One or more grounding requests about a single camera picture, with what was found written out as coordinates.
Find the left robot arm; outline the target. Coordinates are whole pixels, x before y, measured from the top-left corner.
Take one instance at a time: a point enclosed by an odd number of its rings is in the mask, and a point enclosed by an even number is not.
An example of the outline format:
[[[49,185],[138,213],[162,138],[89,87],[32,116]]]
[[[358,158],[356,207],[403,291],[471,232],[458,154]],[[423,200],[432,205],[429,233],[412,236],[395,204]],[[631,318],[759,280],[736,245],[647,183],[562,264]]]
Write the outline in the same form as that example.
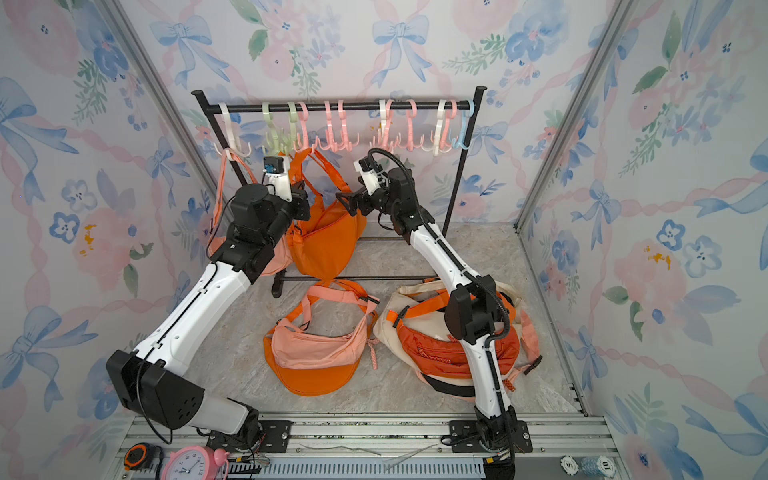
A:
[[[199,281],[131,352],[115,351],[106,370],[122,406],[151,426],[189,426],[234,448],[254,448],[263,436],[258,410],[207,392],[185,373],[226,310],[266,271],[289,227],[309,218],[310,206],[301,185],[247,184],[229,207],[225,240]]]

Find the orange crescent bag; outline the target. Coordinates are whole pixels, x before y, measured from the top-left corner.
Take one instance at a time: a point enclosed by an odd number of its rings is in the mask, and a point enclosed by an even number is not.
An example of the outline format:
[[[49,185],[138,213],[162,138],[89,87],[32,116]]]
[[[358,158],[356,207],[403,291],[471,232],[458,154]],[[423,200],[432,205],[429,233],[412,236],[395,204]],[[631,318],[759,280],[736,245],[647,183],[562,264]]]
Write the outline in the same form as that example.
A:
[[[326,284],[332,288],[337,288],[339,282],[347,283],[353,281],[337,279],[332,281],[321,281],[316,284]],[[374,340],[375,350],[377,341],[373,338],[373,329],[371,338]],[[366,352],[370,354],[372,367],[376,369],[378,367],[377,356],[372,357],[369,349],[365,349],[363,355]],[[277,376],[278,380],[288,391],[303,397],[316,397],[333,393],[344,387],[356,373],[363,355],[356,364],[321,370],[287,370],[278,366],[272,366],[268,363],[266,358],[265,360],[267,365]]]

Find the beige crossbody bag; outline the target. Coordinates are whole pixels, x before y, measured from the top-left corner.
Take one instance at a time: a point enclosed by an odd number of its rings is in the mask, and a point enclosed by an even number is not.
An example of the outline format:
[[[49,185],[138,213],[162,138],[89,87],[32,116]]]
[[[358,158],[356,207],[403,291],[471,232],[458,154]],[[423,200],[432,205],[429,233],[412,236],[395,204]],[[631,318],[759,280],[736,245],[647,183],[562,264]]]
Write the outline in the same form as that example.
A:
[[[508,284],[499,282],[496,288],[509,311],[512,330],[496,342],[495,348],[502,383],[513,390],[516,377],[533,368],[541,352],[522,297]],[[391,295],[384,318],[373,328],[380,343],[441,393],[473,385],[465,352],[444,322],[448,300],[443,282],[437,279],[402,286]]]

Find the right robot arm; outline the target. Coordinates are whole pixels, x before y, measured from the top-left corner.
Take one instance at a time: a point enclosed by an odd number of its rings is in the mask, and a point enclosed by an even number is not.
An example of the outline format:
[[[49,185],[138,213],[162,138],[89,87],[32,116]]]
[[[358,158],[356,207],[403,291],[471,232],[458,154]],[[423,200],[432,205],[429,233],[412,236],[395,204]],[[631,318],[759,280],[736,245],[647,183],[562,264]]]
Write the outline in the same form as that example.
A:
[[[394,231],[425,258],[446,290],[445,304],[438,309],[458,343],[474,390],[476,433],[462,439],[478,441],[496,460],[512,461],[523,450],[516,441],[522,427],[506,393],[497,347],[513,337],[513,307],[504,304],[494,279],[470,268],[438,231],[420,204],[409,169],[384,172],[371,159],[357,162],[355,169],[363,187],[339,193],[337,199],[352,215],[373,210],[388,215]]]

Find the black crossbody bag front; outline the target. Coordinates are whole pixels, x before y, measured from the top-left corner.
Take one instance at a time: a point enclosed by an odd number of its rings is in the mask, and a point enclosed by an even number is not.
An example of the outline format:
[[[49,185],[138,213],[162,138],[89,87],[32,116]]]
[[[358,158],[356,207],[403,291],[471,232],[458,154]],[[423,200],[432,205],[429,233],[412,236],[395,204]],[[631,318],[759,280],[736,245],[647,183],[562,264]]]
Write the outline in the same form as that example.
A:
[[[419,373],[419,377],[439,393],[443,393],[443,394],[447,394],[447,395],[450,395],[453,397],[459,397],[459,398],[475,397],[475,388],[472,383],[470,383],[469,385],[456,385],[453,383],[447,383],[447,382],[438,380],[434,377],[431,377],[422,373]]]

